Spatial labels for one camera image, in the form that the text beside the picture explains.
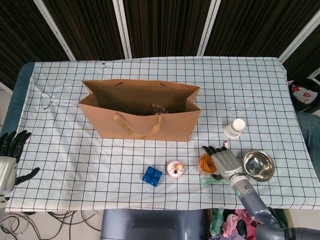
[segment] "blue lego brick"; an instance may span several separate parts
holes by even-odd
[[[159,179],[161,178],[161,175],[161,171],[154,169],[151,166],[148,166],[145,174],[143,175],[142,180],[156,187],[158,185]]]

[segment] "person's leg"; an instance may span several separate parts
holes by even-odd
[[[315,173],[320,180],[320,117],[296,112],[296,117],[308,149]]]

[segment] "paper bag handle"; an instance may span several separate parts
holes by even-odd
[[[117,113],[113,116],[113,120],[114,120],[121,128],[123,128],[131,137],[133,137],[133,138],[135,138],[135,139],[141,139],[141,140],[143,140],[143,139],[145,139],[145,138],[147,138],[147,137],[149,137],[149,136],[151,136],[151,135],[156,134],[156,133],[159,131],[160,125],[161,125],[163,119],[162,119],[161,116],[159,116],[157,124],[154,125],[154,126],[151,128],[150,132],[149,132],[147,135],[142,135],[142,134],[140,134],[140,133],[138,133],[138,132],[136,132],[136,131],[133,131],[133,130],[128,126],[128,124],[126,123],[126,121],[125,121],[122,117],[120,117],[119,114],[117,114]]]

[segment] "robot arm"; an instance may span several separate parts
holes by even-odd
[[[224,146],[216,149],[212,146],[203,146],[202,148],[211,156],[220,175],[230,180],[234,192],[252,219],[261,224],[280,227],[277,219],[244,176],[242,165],[232,151]]]
[[[23,152],[24,144],[31,133],[26,130],[16,136],[16,132],[5,133],[0,137],[0,223],[3,219],[8,198],[5,196],[15,185],[33,178],[40,170],[36,167],[31,173],[17,177],[17,167]]]
[[[243,168],[236,156],[226,147],[202,147],[211,156],[220,175],[230,184],[242,202],[244,208],[256,222],[260,223],[255,230],[257,240],[318,240],[320,230],[309,228],[280,228],[265,203],[259,197],[248,179],[244,176]]]

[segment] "pink cloth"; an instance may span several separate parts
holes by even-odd
[[[256,240],[256,228],[251,225],[251,223],[253,222],[253,219],[249,216],[247,210],[237,209],[235,210],[235,214],[237,214],[240,219],[245,221],[246,231],[247,231],[246,239]]]
[[[228,215],[226,222],[222,225],[223,236],[225,238],[230,237],[234,229],[237,230],[236,227],[239,220],[240,218],[235,214]]]
[[[245,209],[237,209],[235,210],[235,214],[229,214],[226,222],[222,225],[223,236],[225,238],[230,237],[233,230],[237,231],[238,221],[243,220],[246,224],[246,239],[256,240],[256,228],[251,225],[253,219],[249,216],[248,212]]]

